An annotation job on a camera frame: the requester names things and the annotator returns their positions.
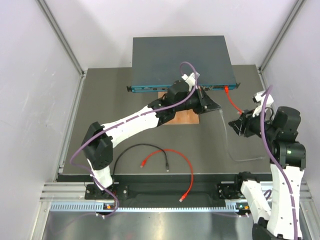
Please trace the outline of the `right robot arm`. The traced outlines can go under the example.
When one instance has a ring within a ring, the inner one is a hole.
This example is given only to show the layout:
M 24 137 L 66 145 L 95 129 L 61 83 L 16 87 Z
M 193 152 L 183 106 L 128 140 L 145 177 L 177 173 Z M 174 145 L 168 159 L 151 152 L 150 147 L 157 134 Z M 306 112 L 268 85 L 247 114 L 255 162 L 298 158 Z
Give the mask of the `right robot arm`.
M 245 198 L 253 218 L 254 240 L 301 240 L 299 223 L 300 189 L 306 168 L 306 148 L 299 143 L 300 112 L 281 106 L 275 117 L 265 119 L 264 112 L 247 110 L 228 124 L 237 135 L 258 136 L 270 159 L 272 203 L 268 204 L 258 178 L 250 172 L 239 173 L 233 192 Z

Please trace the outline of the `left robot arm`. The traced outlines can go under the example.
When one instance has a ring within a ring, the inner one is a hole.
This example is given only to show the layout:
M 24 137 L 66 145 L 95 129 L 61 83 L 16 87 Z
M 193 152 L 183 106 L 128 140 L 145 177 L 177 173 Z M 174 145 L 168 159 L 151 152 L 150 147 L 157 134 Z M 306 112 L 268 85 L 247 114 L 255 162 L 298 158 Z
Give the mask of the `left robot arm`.
M 194 87 L 184 80 L 177 80 L 167 92 L 140 111 L 118 121 L 100 124 L 92 123 L 83 139 L 88 143 L 83 148 L 95 179 L 99 182 L 96 192 L 102 198 L 109 198 L 114 191 L 110 164 L 113 149 L 126 139 L 144 131 L 164 125 L 175 118 L 177 112 L 192 110 L 201 115 L 220 110 L 201 87 Z

